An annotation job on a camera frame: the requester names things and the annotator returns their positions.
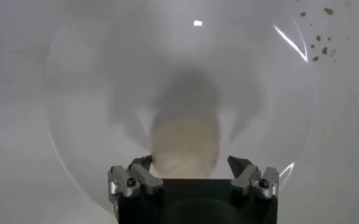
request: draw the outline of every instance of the bolt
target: bolt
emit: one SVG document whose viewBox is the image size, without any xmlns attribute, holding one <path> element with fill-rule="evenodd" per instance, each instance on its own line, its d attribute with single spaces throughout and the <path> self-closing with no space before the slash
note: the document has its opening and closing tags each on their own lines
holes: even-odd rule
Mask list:
<svg viewBox="0 0 359 224">
<path fill-rule="evenodd" d="M 126 186 L 128 186 L 128 187 L 134 187 L 134 186 L 136 186 L 136 184 L 137 184 L 137 180 L 134 179 L 133 177 L 129 178 L 126 181 Z"/>
<path fill-rule="evenodd" d="M 261 188 L 269 188 L 269 181 L 266 179 L 260 179 L 259 186 Z"/>
</svg>

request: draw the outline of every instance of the screw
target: screw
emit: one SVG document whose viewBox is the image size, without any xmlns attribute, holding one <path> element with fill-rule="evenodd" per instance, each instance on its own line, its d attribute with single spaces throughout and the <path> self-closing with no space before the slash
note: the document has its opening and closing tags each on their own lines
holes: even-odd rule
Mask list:
<svg viewBox="0 0 359 224">
<path fill-rule="evenodd" d="M 126 186 L 128 186 L 128 187 L 134 187 L 134 186 L 136 186 L 136 184 L 137 184 L 137 180 L 134 179 L 133 177 L 129 178 L 126 181 Z"/>
<path fill-rule="evenodd" d="M 260 179 L 259 186 L 261 188 L 269 188 L 269 181 L 266 179 Z"/>
</svg>

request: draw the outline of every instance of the beige object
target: beige object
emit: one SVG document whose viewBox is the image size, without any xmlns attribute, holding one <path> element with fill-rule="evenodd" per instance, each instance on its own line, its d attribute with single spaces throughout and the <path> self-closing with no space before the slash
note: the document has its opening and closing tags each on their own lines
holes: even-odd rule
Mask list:
<svg viewBox="0 0 359 224">
<path fill-rule="evenodd" d="M 219 157 L 217 128 L 197 119 L 165 122 L 152 141 L 154 167 L 165 178 L 207 178 Z"/>
</svg>

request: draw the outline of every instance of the cream-colored object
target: cream-colored object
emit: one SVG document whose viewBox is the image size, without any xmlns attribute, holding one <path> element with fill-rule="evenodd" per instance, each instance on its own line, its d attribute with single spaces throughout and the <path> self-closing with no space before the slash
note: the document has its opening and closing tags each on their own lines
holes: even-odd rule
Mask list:
<svg viewBox="0 0 359 224">
<path fill-rule="evenodd" d="M 167 178 L 207 178 L 219 157 L 218 131 L 197 119 L 168 121 L 152 141 L 154 167 Z"/>
</svg>

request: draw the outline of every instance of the dirt particle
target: dirt particle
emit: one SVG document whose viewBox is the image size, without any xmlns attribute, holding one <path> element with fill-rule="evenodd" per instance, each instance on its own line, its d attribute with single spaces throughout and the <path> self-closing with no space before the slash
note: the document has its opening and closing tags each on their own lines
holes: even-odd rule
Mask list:
<svg viewBox="0 0 359 224">
<path fill-rule="evenodd" d="M 327 55 L 328 54 L 328 48 L 327 47 L 324 47 L 323 50 L 321 50 L 321 52 L 324 54 L 324 55 Z"/>
<path fill-rule="evenodd" d="M 328 15 L 333 15 L 333 9 L 324 8 L 324 11 L 325 11 Z"/>
</svg>

